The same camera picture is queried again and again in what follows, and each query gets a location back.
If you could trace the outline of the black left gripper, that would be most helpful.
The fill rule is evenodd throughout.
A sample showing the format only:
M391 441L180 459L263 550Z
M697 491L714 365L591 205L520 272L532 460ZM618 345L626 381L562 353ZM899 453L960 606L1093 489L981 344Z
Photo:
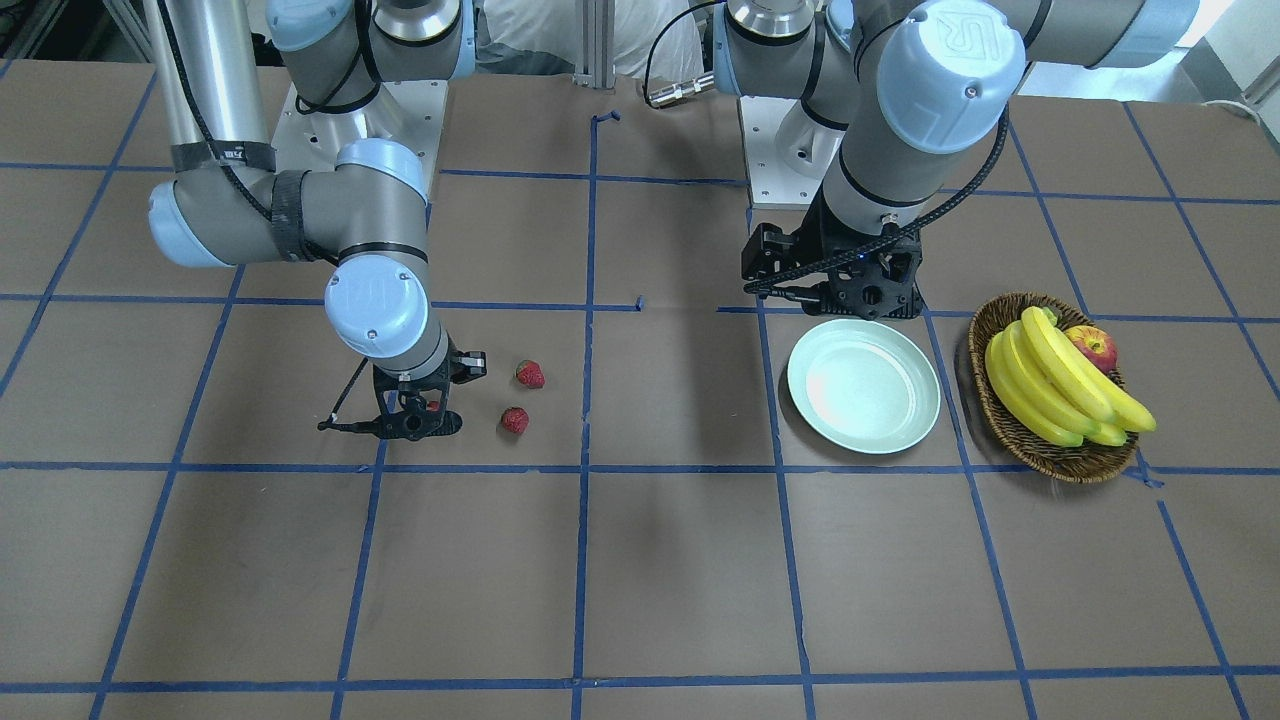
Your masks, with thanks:
M916 287L920 231L891 241L896 229L873 237L840 223L804 222L788 233L762 223L741 251L741 278L763 286L755 295L797 302L813 316L914 319L924 307Z

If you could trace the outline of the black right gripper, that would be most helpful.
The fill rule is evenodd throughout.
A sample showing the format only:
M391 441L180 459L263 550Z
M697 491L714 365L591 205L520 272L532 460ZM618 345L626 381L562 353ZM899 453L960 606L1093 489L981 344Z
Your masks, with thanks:
M408 441L458 433L463 419L449 409L451 391L485 374L486 355L483 351L457 348L448 351L436 370L419 379L374 370L379 415L372 420L372 433L380 439ZM428 402L433 400L440 404L436 413L428 411Z

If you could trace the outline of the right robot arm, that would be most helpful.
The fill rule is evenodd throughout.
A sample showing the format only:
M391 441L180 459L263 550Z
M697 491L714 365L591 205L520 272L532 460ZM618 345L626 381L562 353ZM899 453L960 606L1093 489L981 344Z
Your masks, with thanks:
M431 150L393 99L401 81L460 79L475 67L470 1L270 1L270 40L312 120L323 169L282 169L262 117L239 1L145 5L175 176L148 200L155 243L182 266L333 265L328 320L372 373L378 415L320 430L417 441L462 427L454 386L486 360L458 350L429 299Z

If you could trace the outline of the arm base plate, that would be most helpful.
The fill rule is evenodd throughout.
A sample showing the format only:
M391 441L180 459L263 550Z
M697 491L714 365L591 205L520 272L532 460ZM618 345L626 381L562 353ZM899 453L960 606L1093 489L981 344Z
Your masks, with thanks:
M753 204L808 209L844 132L812 119L796 99L744 96L739 109Z
M412 150L422 168L426 195L433 191L445 119L449 83L443 79L393 82L365 108L344 115L303 115L291 87L271 145L278 170L332 170L339 151L358 138L379 137Z

